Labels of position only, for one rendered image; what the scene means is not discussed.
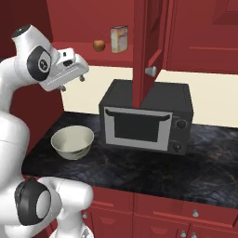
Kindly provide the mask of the red base cabinet door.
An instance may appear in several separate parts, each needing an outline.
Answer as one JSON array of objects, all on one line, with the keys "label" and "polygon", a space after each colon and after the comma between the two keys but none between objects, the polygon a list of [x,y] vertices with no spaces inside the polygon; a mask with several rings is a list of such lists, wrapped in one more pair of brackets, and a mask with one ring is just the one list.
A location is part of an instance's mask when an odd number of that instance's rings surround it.
[{"label": "red base cabinet door", "polygon": [[132,238],[132,214],[100,208],[91,209],[95,238]]},{"label": "red base cabinet door", "polygon": [[192,232],[196,232],[197,238],[238,238],[238,232],[223,231],[222,229],[214,229],[191,225],[187,238],[192,238]]},{"label": "red base cabinet door", "polygon": [[181,231],[188,233],[189,224],[163,218],[133,218],[133,238],[181,238]]}]

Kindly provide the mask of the open red cabinet door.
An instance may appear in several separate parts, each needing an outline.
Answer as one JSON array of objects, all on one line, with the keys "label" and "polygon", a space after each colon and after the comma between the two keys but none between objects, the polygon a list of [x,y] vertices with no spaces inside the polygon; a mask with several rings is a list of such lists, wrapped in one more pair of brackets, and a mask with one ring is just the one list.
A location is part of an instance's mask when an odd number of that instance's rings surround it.
[{"label": "open red cabinet door", "polygon": [[[135,0],[133,38],[132,107],[139,108],[164,61],[165,29],[169,0]],[[155,66],[151,77],[145,69]]]}]

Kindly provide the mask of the grey microwave door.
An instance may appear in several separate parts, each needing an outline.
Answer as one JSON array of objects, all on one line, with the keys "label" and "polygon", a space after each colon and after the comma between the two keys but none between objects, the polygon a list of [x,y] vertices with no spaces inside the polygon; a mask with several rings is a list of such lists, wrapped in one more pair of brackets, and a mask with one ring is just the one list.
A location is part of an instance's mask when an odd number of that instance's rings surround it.
[{"label": "grey microwave door", "polygon": [[[142,116],[109,116],[105,110],[111,112],[128,112],[164,116],[169,114],[170,119],[158,121]],[[156,112],[127,108],[104,108],[105,142],[111,145],[140,148],[166,152],[168,148],[171,112]]]}]

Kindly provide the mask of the open red wall cabinet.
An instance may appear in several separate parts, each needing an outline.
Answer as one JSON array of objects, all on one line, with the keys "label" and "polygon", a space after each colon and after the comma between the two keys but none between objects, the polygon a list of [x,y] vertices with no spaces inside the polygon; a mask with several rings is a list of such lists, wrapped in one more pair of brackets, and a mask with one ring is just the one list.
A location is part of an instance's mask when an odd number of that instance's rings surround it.
[{"label": "open red wall cabinet", "polygon": [[[72,47],[90,65],[131,67],[133,64],[134,0],[46,0],[56,49]],[[111,51],[111,28],[128,27],[128,50]],[[105,49],[97,52],[95,40]]]}]

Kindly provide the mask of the black microwave oven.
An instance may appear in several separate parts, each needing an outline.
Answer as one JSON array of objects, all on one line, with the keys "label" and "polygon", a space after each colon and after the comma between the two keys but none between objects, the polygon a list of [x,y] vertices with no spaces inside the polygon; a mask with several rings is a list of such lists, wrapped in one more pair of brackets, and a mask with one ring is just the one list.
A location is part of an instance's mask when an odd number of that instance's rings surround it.
[{"label": "black microwave oven", "polygon": [[[105,142],[105,107],[134,109],[132,107],[132,82],[129,80],[113,80],[99,103],[100,137],[102,143],[106,146],[131,148],[111,145]],[[193,118],[192,99],[188,85],[156,82],[137,110],[171,112],[172,121],[169,142],[165,153],[179,155],[186,153]]]}]

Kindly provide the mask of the grey cabinet door knob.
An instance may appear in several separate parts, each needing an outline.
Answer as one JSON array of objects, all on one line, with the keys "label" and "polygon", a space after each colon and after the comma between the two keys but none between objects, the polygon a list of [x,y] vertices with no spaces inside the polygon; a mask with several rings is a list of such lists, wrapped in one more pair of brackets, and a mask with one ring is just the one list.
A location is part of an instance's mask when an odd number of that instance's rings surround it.
[{"label": "grey cabinet door knob", "polygon": [[155,77],[157,74],[157,68],[155,66],[148,67],[145,69],[145,73],[151,77]]}]

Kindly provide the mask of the cream bowl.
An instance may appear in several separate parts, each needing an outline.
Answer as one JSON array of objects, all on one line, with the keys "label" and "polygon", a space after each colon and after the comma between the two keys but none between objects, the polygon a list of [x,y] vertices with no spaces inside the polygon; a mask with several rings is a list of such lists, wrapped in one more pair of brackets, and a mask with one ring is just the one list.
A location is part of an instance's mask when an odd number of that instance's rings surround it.
[{"label": "cream bowl", "polygon": [[86,126],[66,126],[51,137],[51,146],[66,160],[78,160],[87,155],[94,132]]}]

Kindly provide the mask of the closed red cabinet door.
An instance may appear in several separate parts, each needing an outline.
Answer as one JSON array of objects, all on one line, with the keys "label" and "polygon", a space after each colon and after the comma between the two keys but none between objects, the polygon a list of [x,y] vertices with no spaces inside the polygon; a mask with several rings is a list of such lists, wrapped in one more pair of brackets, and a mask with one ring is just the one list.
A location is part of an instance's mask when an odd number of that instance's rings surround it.
[{"label": "closed red cabinet door", "polygon": [[238,74],[238,0],[175,0],[166,68]]}]

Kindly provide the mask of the red drawer front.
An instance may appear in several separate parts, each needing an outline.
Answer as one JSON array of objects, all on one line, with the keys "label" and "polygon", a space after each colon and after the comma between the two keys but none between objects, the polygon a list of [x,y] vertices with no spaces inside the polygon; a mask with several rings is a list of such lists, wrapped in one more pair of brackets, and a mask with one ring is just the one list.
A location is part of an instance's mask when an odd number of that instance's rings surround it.
[{"label": "red drawer front", "polygon": [[93,186],[94,198],[92,205],[120,212],[132,212],[134,195],[132,192],[118,191]]},{"label": "red drawer front", "polygon": [[183,202],[153,195],[134,194],[134,212],[147,216],[180,216]]},{"label": "red drawer front", "polygon": [[[199,217],[192,216],[193,209],[199,213]],[[226,207],[204,205],[192,202],[184,202],[181,210],[183,217],[190,218],[192,221],[206,223],[214,226],[221,226],[233,229],[238,222],[238,210]]]}]

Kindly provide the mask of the red and cream carton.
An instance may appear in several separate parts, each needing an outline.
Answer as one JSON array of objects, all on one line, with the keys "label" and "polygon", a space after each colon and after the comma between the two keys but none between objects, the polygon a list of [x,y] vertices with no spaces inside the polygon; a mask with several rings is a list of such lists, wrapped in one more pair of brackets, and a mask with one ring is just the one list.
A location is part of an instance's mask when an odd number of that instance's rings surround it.
[{"label": "red and cream carton", "polygon": [[115,26],[111,28],[112,53],[121,53],[128,48],[128,27]]}]

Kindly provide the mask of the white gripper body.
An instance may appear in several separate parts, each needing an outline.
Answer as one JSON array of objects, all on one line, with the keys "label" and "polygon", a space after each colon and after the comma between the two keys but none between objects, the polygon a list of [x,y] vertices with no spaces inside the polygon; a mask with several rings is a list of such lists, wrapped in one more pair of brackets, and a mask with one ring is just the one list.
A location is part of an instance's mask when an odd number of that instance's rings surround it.
[{"label": "white gripper body", "polygon": [[48,78],[40,83],[40,86],[45,91],[52,91],[54,89],[64,86],[66,83],[72,81],[74,78],[84,75],[89,71],[87,62],[78,54],[75,55],[75,61],[72,64],[67,64],[61,69],[58,66],[52,66]]}]

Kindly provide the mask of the red apple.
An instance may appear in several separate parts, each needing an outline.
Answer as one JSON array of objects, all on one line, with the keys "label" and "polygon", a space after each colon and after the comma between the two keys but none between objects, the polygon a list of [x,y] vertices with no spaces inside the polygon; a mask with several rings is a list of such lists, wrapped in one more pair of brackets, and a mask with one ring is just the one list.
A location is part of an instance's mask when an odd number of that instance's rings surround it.
[{"label": "red apple", "polygon": [[97,52],[101,52],[105,49],[105,42],[103,40],[95,40],[93,42],[93,48]]}]

